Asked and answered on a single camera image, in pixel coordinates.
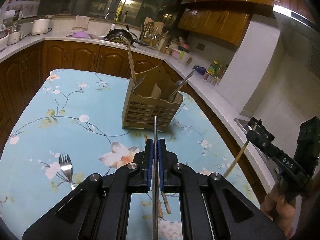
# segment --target range hood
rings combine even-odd
[[[320,79],[319,28],[302,15],[279,5],[273,6],[273,14],[281,31],[285,53]]]

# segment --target blue gripper pad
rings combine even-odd
[[[161,192],[164,190],[164,179],[163,179],[163,165],[162,165],[162,151],[160,146],[160,140],[158,140],[158,160],[159,160],[159,187]]]
[[[150,188],[151,188],[151,173],[152,173],[152,163],[153,163],[153,143],[154,142],[151,141],[149,166],[148,166],[148,182],[147,182],[148,191],[150,191]]]

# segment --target tablecloth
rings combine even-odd
[[[51,74],[14,126],[0,161],[0,215],[19,239],[71,190],[59,166],[60,154],[69,154],[78,185],[92,173],[111,174],[130,163],[145,147],[144,134],[153,137],[151,130],[121,127],[128,79],[70,69]],[[223,174],[233,155],[193,98],[182,94],[172,132],[159,132],[158,138],[196,172]],[[228,180],[259,206],[238,165]],[[128,240],[152,238],[151,196],[132,195]],[[172,213],[161,204],[159,239],[179,239],[179,195],[167,194],[167,199]]]

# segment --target hand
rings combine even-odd
[[[280,215],[277,225],[284,231],[285,235],[288,236],[292,228],[294,215],[296,213],[296,199],[293,199],[290,203],[287,203],[284,195],[279,195],[280,183],[273,186],[270,193],[264,198],[264,203],[261,204],[260,209],[265,213],[271,220],[270,212],[276,208]]]

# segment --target frying pan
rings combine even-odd
[[[132,43],[138,43],[142,46],[148,46],[148,44],[145,44],[145,43],[142,43],[140,41],[137,41],[136,39],[132,38],[132,35],[131,33],[128,31],[128,30],[125,30],[125,29],[114,29],[114,30],[111,30],[108,35],[106,36],[106,41],[110,41],[110,38],[114,35],[121,35],[123,37],[125,37],[129,42],[130,42],[130,45],[132,45]]]

